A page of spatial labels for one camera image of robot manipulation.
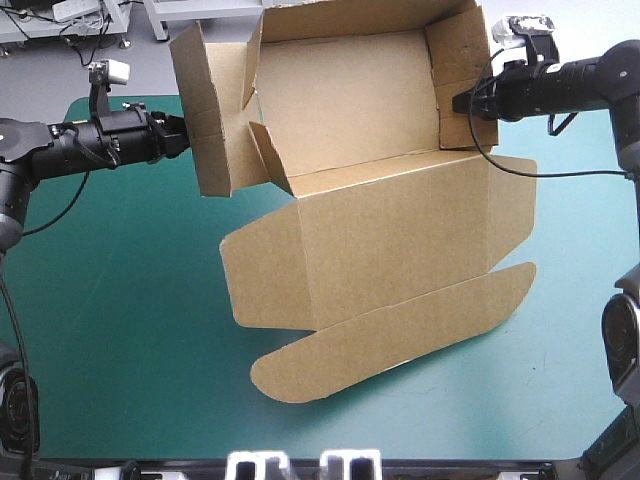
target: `green table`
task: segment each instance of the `green table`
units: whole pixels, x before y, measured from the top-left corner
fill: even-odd
[[[178,97],[144,101],[181,113]],[[86,116],[86,100],[68,114]],[[611,168],[607,116],[582,117],[559,140],[538,140],[542,119],[509,125],[501,151],[537,158],[547,171]],[[28,225],[56,214],[79,182],[44,182]],[[218,251],[224,235],[288,201],[272,185],[202,198],[187,152],[92,174],[63,221],[10,252],[7,281],[40,387],[43,455],[317,457],[329,447],[377,447],[387,458],[570,457],[622,409],[599,317],[613,281],[636,261],[631,185],[541,182],[536,230],[502,264],[539,266],[508,322],[307,405],[275,402],[251,384],[255,359],[304,332],[237,326]],[[11,339],[7,324],[0,333]]]

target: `corrugated cardboard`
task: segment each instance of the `corrugated cardboard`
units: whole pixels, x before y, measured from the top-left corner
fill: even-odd
[[[535,181],[465,150],[450,108],[489,58],[473,1],[280,6],[246,43],[205,43],[196,25],[171,51],[201,192],[271,181],[297,198],[221,246],[238,323],[317,331],[256,362],[267,395],[325,397],[522,300],[532,267],[488,272],[529,235]],[[478,131],[497,143],[495,122]]]
[[[236,321],[321,330],[483,275],[529,236],[535,182],[477,157],[423,157],[410,174],[301,198],[228,235]]]
[[[265,355],[251,379],[283,402],[324,398],[497,327],[534,276],[535,266],[525,263],[373,310]]]
[[[282,5],[247,43],[205,44],[196,24],[171,51],[200,190],[222,196],[269,180],[319,193],[292,178],[473,145],[450,103],[489,57],[482,10],[461,0]]]

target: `black cable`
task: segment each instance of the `black cable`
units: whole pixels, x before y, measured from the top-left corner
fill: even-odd
[[[80,65],[82,65],[83,67],[88,67],[91,64],[91,62],[93,62],[93,59],[95,58],[96,52],[98,51],[98,49],[103,48],[101,46],[102,39],[104,38],[105,34],[107,33],[107,30],[109,30],[109,27],[111,25],[111,21],[112,21],[111,20],[111,15],[107,15],[107,18],[105,19],[105,24],[100,29],[100,33],[98,33],[98,39],[96,40],[96,43],[94,44],[93,48],[91,49],[91,55],[89,56],[89,60],[85,61],[84,57],[82,56],[82,52],[80,51],[79,44],[77,44],[77,45],[69,44],[71,49],[74,52],[76,52],[76,55],[78,55],[78,58],[80,58]]]
[[[21,12],[16,10],[15,8],[11,8],[11,7],[5,7],[4,5],[0,5],[0,10],[2,10],[5,13],[12,13],[14,15],[17,15],[20,18],[37,18],[38,20],[44,20],[46,22],[49,23],[64,23],[64,22],[58,22],[57,20],[53,19],[53,18],[49,18],[49,17],[44,17],[42,15],[39,15],[35,12],[32,13],[26,13],[26,12]]]
[[[475,128],[475,125],[474,125],[474,122],[473,122],[473,104],[474,104],[474,101],[475,101],[476,94],[478,93],[478,90],[480,89],[480,86],[483,83],[483,79],[484,79],[487,71],[491,67],[491,62],[493,62],[496,59],[496,57],[498,55],[500,55],[502,52],[504,52],[504,48],[501,48],[500,50],[498,50],[496,53],[494,53],[491,56],[491,58],[489,59],[487,64],[482,69],[482,72],[480,72],[480,77],[478,77],[478,81],[474,85],[473,90],[471,90],[471,97],[469,98],[469,111],[467,112],[467,121],[469,123],[469,131],[471,132],[471,137],[473,138],[473,143],[475,144],[476,148],[478,149],[478,152],[480,152],[480,154],[485,158],[485,160],[487,160],[491,165],[493,165],[494,167],[496,167],[499,170],[502,170],[503,172],[510,173],[512,175],[518,175],[520,177],[529,177],[529,178],[584,177],[584,176],[587,176],[587,175],[620,175],[620,176],[628,177],[630,175],[629,173],[623,172],[621,170],[585,170],[585,171],[582,171],[582,172],[529,173],[529,172],[521,172],[519,170],[514,170],[512,168],[505,167],[504,165],[501,165],[499,162],[497,162],[495,159],[493,159],[484,150],[482,145],[480,145],[480,141],[478,140],[478,134],[476,132],[476,128]]]
[[[58,222],[58,220],[60,220],[62,217],[64,217],[67,213],[69,213],[69,210],[71,210],[73,208],[73,206],[76,204],[76,202],[80,198],[80,195],[82,194],[82,191],[84,190],[84,186],[87,184],[87,180],[89,180],[89,172],[84,174],[84,177],[82,178],[82,182],[80,183],[80,186],[78,187],[78,190],[76,190],[75,195],[73,196],[73,198],[71,199],[69,204],[64,208],[64,210],[62,210],[58,215],[53,217],[51,220],[49,220],[44,225],[40,225],[37,228],[32,228],[31,230],[27,230],[26,232],[24,232],[22,234],[22,236],[26,237],[27,235],[33,235],[34,233],[39,233],[39,232],[41,232],[43,230],[46,230],[47,228],[49,228],[50,226],[52,226],[53,224]]]
[[[29,444],[27,447],[27,453],[24,459],[24,466],[26,470],[26,478],[33,478],[33,472],[31,469],[32,459],[36,452],[36,421],[35,421],[35,409],[33,405],[33,395],[31,391],[31,376],[29,374],[29,357],[27,356],[27,348],[24,342],[24,336],[22,335],[22,328],[20,327],[20,321],[18,320],[18,315],[16,315],[15,308],[13,306],[13,301],[11,300],[11,295],[9,294],[9,289],[7,288],[7,284],[4,281],[4,276],[0,275],[0,290],[2,290],[2,296],[4,298],[4,303],[7,306],[7,311],[9,312],[9,319],[11,320],[11,326],[13,327],[13,331],[16,335],[16,340],[18,342],[18,352],[20,354],[20,362],[22,363],[22,370],[24,372],[24,384],[27,393],[27,410],[29,411]]]
[[[16,28],[20,31],[20,33],[21,33],[22,35],[24,35],[24,38],[25,38],[26,40],[33,40],[33,38],[31,38],[29,35],[27,35],[27,32],[25,32],[25,31],[22,29],[22,27],[21,27],[20,25],[18,25],[18,22],[16,21],[16,19],[15,19],[15,18],[13,18],[13,17],[11,16],[11,14],[10,14],[7,10],[5,10],[5,9],[3,8],[3,9],[2,9],[2,11],[4,12],[4,14],[5,14],[7,17],[9,17],[9,20],[11,20],[11,22],[16,26]]]

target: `cardboard box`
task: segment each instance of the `cardboard box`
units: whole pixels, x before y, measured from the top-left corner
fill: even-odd
[[[196,25],[171,45],[201,192],[297,198],[221,246],[238,323],[318,332],[259,359],[254,383],[322,398],[504,321],[535,269],[488,272],[529,235],[535,181],[465,150],[451,110],[489,58],[480,7],[321,0],[263,20],[247,43]],[[497,142],[495,122],[478,130]]]

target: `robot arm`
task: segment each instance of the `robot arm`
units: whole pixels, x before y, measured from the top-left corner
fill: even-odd
[[[602,57],[560,63],[548,17],[510,16],[493,29],[503,48],[524,46],[527,60],[507,62],[476,91],[473,112],[485,119],[609,110],[620,167],[640,174],[640,40],[619,43]],[[471,91],[453,99],[469,111]]]
[[[618,164],[636,184],[640,218],[640,40],[622,42],[602,57],[560,63],[546,16],[509,16],[493,29],[503,48],[525,47],[527,60],[507,62],[497,76],[453,99],[453,110],[485,119],[518,121],[549,115],[549,134],[557,135],[578,112],[609,110]],[[571,114],[558,128],[556,114]],[[616,283],[602,316],[609,374],[627,408],[568,478],[640,478],[640,265]]]
[[[31,192],[41,180],[132,163],[174,158],[189,147],[184,120],[148,112],[142,103],[112,111],[111,84],[126,84],[129,67],[107,60],[90,65],[90,118],[24,123],[0,118],[0,253],[22,238]]]

